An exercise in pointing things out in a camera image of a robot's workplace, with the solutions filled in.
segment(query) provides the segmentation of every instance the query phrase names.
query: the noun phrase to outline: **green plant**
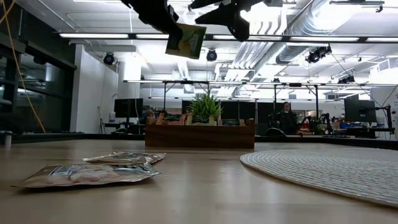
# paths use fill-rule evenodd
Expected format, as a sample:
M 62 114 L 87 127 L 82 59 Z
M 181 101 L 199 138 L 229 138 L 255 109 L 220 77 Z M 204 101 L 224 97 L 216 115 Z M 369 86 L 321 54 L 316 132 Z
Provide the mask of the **green plant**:
M 221 105 L 217 103 L 214 96 L 205 94 L 202 98 L 198 97 L 192 102 L 189 111 L 193 116 L 210 117 L 210 115 L 213 115 L 215 119 L 217 119 L 223 109 L 221 108 Z

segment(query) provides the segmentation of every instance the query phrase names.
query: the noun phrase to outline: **foil pouch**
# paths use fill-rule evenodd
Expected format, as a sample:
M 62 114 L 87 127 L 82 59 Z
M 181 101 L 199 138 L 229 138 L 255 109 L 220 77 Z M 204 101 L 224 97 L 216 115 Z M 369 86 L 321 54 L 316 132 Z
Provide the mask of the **foil pouch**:
M 160 174 L 148 162 L 139 165 L 111 166 L 105 164 L 78 164 L 47 166 L 16 187 L 54 187 L 100 185 L 115 182 L 138 182 Z
M 149 162 L 154 164 L 162 160 L 166 153 L 135 153 L 135 152 L 113 152 L 110 155 L 98 156 L 93 158 L 83 159 L 85 162 L 92 164 L 108 164 L 108 165 L 129 165 L 129 164 L 144 164 Z

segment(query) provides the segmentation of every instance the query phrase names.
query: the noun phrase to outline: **security camera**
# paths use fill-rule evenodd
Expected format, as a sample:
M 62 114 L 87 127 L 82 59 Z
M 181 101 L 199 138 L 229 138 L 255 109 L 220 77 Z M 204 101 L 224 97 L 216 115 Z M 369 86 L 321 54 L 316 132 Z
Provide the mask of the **security camera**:
M 217 53 L 215 49 L 210 49 L 209 52 L 207 53 L 207 61 L 208 62 L 214 62 L 217 60 Z
M 114 65 L 116 62 L 117 62 L 117 60 L 114 57 L 114 53 L 113 52 L 106 53 L 105 58 L 104 58 L 104 64 L 105 65 Z

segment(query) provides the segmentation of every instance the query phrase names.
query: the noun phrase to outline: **cable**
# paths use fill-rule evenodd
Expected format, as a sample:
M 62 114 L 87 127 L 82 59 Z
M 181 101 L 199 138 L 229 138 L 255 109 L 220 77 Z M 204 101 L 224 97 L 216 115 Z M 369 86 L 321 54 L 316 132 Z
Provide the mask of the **cable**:
M 104 65 L 104 78 L 102 80 L 102 89 L 101 89 L 101 99 L 99 101 L 99 106 L 98 106 L 98 110 L 99 110 L 99 126 L 100 129 L 103 128 L 104 129 L 104 133 L 106 134 L 106 130 L 105 130 L 105 126 L 103 124 L 103 120 L 102 120 L 102 116 L 101 116 L 101 108 L 102 108 L 102 99 L 104 98 L 104 87 L 105 87 L 105 79 L 106 79 L 106 69 L 107 67 Z
M 386 100 L 384 100 L 382 107 L 384 107 L 384 105 L 386 104 L 387 100 L 390 98 L 390 96 L 395 92 L 395 90 L 397 89 L 398 85 L 396 85 L 396 87 L 392 90 L 392 92 L 390 93 L 390 95 L 388 95 L 388 97 L 386 98 Z
M 135 104 L 136 114 L 137 114 L 138 134 L 141 135 L 141 125 L 139 124 L 139 115 L 138 115 L 138 110 L 137 110 L 137 98 L 134 100 L 134 104 Z
M 340 67 L 344 70 L 344 72 L 345 73 L 347 73 L 347 75 L 350 75 L 348 72 L 347 72 L 347 70 L 340 64 L 340 62 L 337 60 L 337 58 L 331 53 L 331 56 L 333 56 L 333 58 L 336 60 L 336 62 L 340 65 Z M 386 101 L 388 100 L 388 98 L 394 93 L 394 91 L 396 90 L 396 88 L 398 87 L 398 85 L 393 89 L 393 91 L 390 93 L 390 95 L 389 95 L 389 97 L 387 97 L 387 99 L 385 100 L 385 102 L 383 103 L 383 106 L 382 105 L 380 105 L 380 103 L 378 103 L 366 90 L 364 90 L 364 88 L 362 88 L 362 86 L 360 85 L 360 84 L 358 84 L 357 82 L 355 82 L 355 84 L 357 84 L 367 95 L 369 95 L 369 97 L 375 102 L 375 103 L 377 103 L 377 105 L 379 105 L 381 108 L 383 108 L 384 107 L 384 104 L 386 103 Z M 382 110 L 383 111 L 383 113 L 384 113 L 384 116 L 386 117 L 386 120 L 388 121 L 388 118 L 387 118 L 387 114 L 386 114 L 386 112 L 384 111 L 384 110 Z
M 3 17 L 0 19 L 0 24 L 3 22 L 3 20 L 8 16 L 8 14 L 11 12 L 12 7 L 14 7 L 15 2 L 12 1 L 10 8 L 7 10 L 7 12 L 3 15 Z
M 9 8 L 8 10 L 11 11 L 11 9 L 12 9 L 13 6 L 14 6 L 14 1 L 12 1 L 12 4 L 10 5 L 10 8 Z M 15 64 L 16 64 L 16 67 L 17 67 L 18 74 L 19 74 L 19 78 L 21 79 L 21 82 L 22 82 L 22 87 L 23 87 L 24 90 L 25 90 L 26 98 L 27 98 L 27 101 L 28 101 L 29 104 L 30 104 L 30 107 L 32 108 L 33 114 L 35 115 L 37 121 L 39 122 L 40 127 L 41 127 L 42 130 L 43 130 L 43 133 L 46 133 L 46 132 L 45 132 L 45 128 L 44 128 L 44 126 L 43 126 L 43 124 L 42 124 L 42 121 L 40 120 L 39 116 L 37 116 L 36 110 L 35 110 L 35 108 L 33 107 L 33 104 L 32 104 L 32 102 L 31 102 L 31 100 L 30 100 L 30 97 L 29 97 L 29 95 L 28 95 L 28 93 L 27 93 L 27 90 L 26 90 L 26 87 L 25 87 L 24 77 L 22 77 L 22 73 L 21 73 L 21 70 L 20 70 L 20 68 L 19 68 L 18 58 L 17 58 L 17 54 L 15 53 L 14 42 L 12 41 L 10 25 L 9 25 L 9 22 L 8 22 L 6 4 L 3 3 L 2 7 L 3 7 L 3 9 L 4 9 L 4 16 L 5 16 L 5 18 L 6 18 L 7 30 L 8 30 L 8 36 L 9 36 L 9 38 L 10 38 L 10 43 L 11 43 L 11 48 L 12 48 L 12 54 L 14 55 L 14 60 L 15 60 Z
M 388 95 L 388 97 L 386 98 L 386 100 L 384 100 L 382 107 L 384 107 L 384 104 L 386 104 L 387 100 L 391 97 L 391 95 L 395 92 L 395 90 L 397 89 L 398 85 L 396 85 L 396 87 L 392 90 L 392 92 L 390 93 L 390 95 Z

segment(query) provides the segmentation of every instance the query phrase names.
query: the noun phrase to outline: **small container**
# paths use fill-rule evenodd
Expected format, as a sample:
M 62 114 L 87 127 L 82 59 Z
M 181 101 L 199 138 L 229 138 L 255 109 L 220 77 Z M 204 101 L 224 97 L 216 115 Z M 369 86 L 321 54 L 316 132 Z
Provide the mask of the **small container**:
M 109 113 L 109 123 L 115 123 L 116 122 L 116 113 L 115 112 L 110 112 Z

